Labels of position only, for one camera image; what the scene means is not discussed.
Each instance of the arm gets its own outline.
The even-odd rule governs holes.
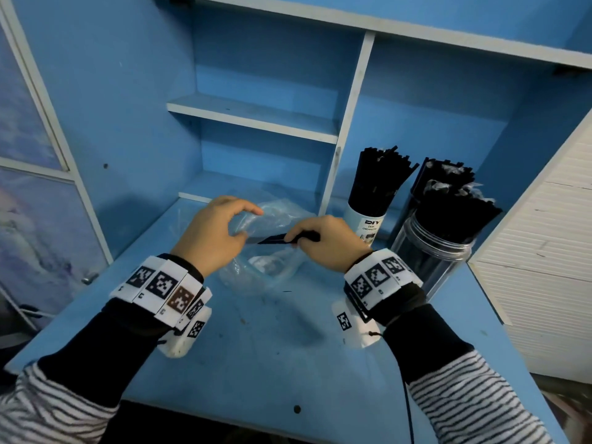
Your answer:
[[[263,213],[233,196],[213,200],[171,253],[159,257],[203,282],[244,246],[246,234],[228,235],[228,222],[242,211]],[[27,366],[14,391],[0,397],[0,443],[98,442],[129,382],[169,330],[142,307],[109,300],[63,349]]]
[[[291,241],[303,230],[319,232],[318,243],[301,238],[298,245],[326,268],[346,273],[358,263],[363,265],[372,253],[339,218],[304,220],[285,240]],[[542,422],[524,408],[508,382],[426,304],[421,288],[408,283],[382,298],[369,310],[370,316],[387,326],[384,339],[441,443],[552,442]]]

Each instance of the person's right hand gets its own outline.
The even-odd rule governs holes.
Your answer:
[[[345,273],[352,267],[353,262],[372,252],[370,246],[366,245],[343,219],[331,215],[315,216],[300,221],[286,234],[284,241],[291,242],[304,230],[317,231],[321,240],[316,242],[300,238],[298,246],[312,260],[333,271]]]

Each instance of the white slatted panel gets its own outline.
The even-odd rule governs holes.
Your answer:
[[[592,126],[564,146],[472,264],[531,372],[592,383]]]

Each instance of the clear plastic jar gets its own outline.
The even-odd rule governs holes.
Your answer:
[[[413,214],[403,224],[391,250],[423,281],[429,300],[458,265],[468,260],[473,243],[461,245],[438,238],[425,230]]]

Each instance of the white vertical divider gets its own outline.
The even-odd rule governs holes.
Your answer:
[[[101,250],[105,254],[105,260],[107,260],[107,263],[110,265],[113,263],[113,256],[111,255],[111,251],[109,251],[109,247],[107,246],[107,241],[105,240],[105,236],[101,230],[101,226],[99,224],[95,210],[93,209],[91,199],[86,192],[84,184],[82,183],[82,178],[78,172],[76,162],[74,161],[74,156],[72,156],[66,136],[64,135],[62,127],[60,126],[60,122],[57,119],[56,111],[53,109],[47,88],[43,83],[41,74],[37,68],[37,64],[35,64],[35,59],[33,59],[31,48],[29,48],[25,31],[19,22],[17,13],[14,10],[11,0],[0,0],[0,21],[3,23],[2,26],[6,31],[6,36],[8,36],[8,41],[11,44],[12,49],[14,50],[14,47],[16,46],[17,52],[15,52],[15,56],[19,62],[19,66],[21,67],[21,71],[27,86],[31,90],[33,99],[37,104],[37,109],[39,110],[41,119],[43,120],[44,124],[47,125],[46,128],[48,128],[50,140],[52,142],[55,141],[57,144],[57,156],[60,159],[62,165],[65,166],[64,170],[70,173],[72,176],[72,180],[78,189],[78,194],[80,195],[80,199],[84,205],[92,228],[97,235]]]
[[[335,152],[333,153],[333,161],[331,162],[331,168],[329,169],[329,177],[327,178],[323,198],[321,200],[321,207],[319,209],[320,216],[325,215],[327,207],[329,206],[329,200],[331,199],[331,193],[333,192],[337,170],[339,169],[339,162],[343,155],[343,149],[345,148],[349,128],[352,125],[353,112],[358,103],[360,89],[362,88],[364,75],[366,75],[366,67],[370,60],[370,53],[372,51],[372,46],[374,45],[375,36],[376,33],[374,33],[374,31],[366,31],[366,34],[364,34],[364,40],[362,41],[362,47],[360,48],[360,54],[358,57],[358,64],[356,65],[356,71],[353,75],[353,81],[351,82],[351,89],[349,91],[349,97],[347,98],[347,104],[345,105],[343,121],[341,123],[341,128],[339,129]]]

